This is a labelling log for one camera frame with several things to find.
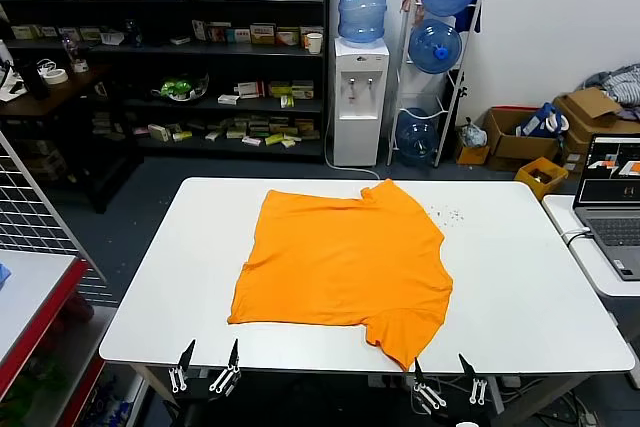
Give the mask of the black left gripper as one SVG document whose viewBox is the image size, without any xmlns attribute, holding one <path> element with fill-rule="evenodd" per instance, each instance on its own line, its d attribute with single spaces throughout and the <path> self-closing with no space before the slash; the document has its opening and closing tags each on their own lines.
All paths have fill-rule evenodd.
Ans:
<svg viewBox="0 0 640 427">
<path fill-rule="evenodd" d="M 238 355 L 238 340 L 234 341 L 229 361 L 218 376 L 213 378 L 189 378 L 187 371 L 196 345 L 193 339 L 180 355 L 176 366 L 168 369 L 169 380 L 175 401 L 185 408 L 191 404 L 207 404 L 227 398 L 241 378 Z"/>
</svg>

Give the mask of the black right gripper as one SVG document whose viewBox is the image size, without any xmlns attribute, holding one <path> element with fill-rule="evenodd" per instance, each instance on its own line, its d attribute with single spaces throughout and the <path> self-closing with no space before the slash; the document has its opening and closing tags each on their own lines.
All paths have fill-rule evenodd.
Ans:
<svg viewBox="0 0 640 427">
<path fill-rule="evenodd" d="M 491 421 L 485 404 L 486 380 L 477 375 L 474 367 L 462 353 L 458 354 L 464 375 L 471 380 L 469 404 L 448 404 L 427 382 L 418 358 L 414 359 L 414 383 L 411 401 L 426 415 L 441 426 L 490 427 Z"/>
</svg>

